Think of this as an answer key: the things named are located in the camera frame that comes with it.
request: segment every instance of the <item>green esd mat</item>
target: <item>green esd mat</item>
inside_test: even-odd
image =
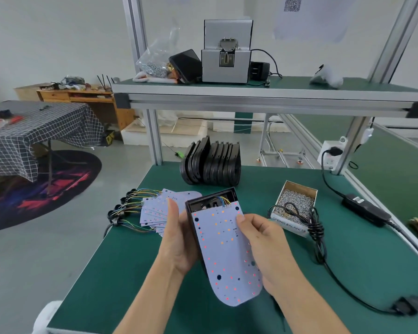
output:
[[[347,133],[352,117],[296,115],[322,143]],[[357,149],[351,172],[403,223],[418,217],[418,148],[374,127],[373,136]]]
[[[327,176],[338,190],[356,192],[344,177]],[[242,210],[265,215],[286,180],[318,190],[316,207],[325,226],[329,265],[348,288],[380,307],[389,306],[401,295],[418,295],[418,256],[391,230],[376,228],[341,206],[340,197],[325,186],[319,170],[243,166],[242,179],[236,187]],[[203,195],[223,189],[187,185],[176,162],[153,166],[139,187],[197,190]],[[109,206],[113,207],[119,198],[113,197]],[[137,222],[139,217],[130,220]],[[285,233],[300,269],[351,333],[418,334],[418,316],[398,318],[364,308],[313,262],[310,240]],[[123,227],[111,229],[49,327],[112,333],[139,291],[160,242],[161,237],[155,233],[140,234]],[[288,323],[285,325],[290,334]],[[181,286],[165,333],[279,334],[284,333],[284,327],[265,290],[238,307],[226,306],[214,295],[201,264],[197,263]]]

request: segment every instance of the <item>black round rug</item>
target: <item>black round rug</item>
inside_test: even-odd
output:
[[[86,164],[69,164],[85,162]],[[0,230],[40,217],[82,193],[98,176],[102,163],[95,155],[76,150],[52,155],[52,182],[48,192],[48,157],[38,159],[39,175],[34,183],[10,176],[0,183]]]

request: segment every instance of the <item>checkered tablecloth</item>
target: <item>checkered tablecloth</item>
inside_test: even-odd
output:
[[[87,104],[9,100],[0,103],[0,110],[6,109],[23,120],[0,128],[0,175],[36,181],[35,143],[56,139],[78,147],[101,144],[103,126]]]

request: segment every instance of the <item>wooden drawer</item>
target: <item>wooden drawer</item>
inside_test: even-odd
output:
[[[59,91],[59,92],[57,92],[57,91],[40,91],[40,95],[42,96],[42,98],[46,102],[50,102],[51,100],[65,101],[65,102],[70,101],[68,93],[64,93],[64,92],[61,92],[61,91]]]

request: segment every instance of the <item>plastic bag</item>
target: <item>plastic bag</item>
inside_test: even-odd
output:
[[[168,35],[157,38],[136,62],[136,66],[153,77],[167,78],[171,71],[169,57],[176,53],[179,27],[174,23]]]

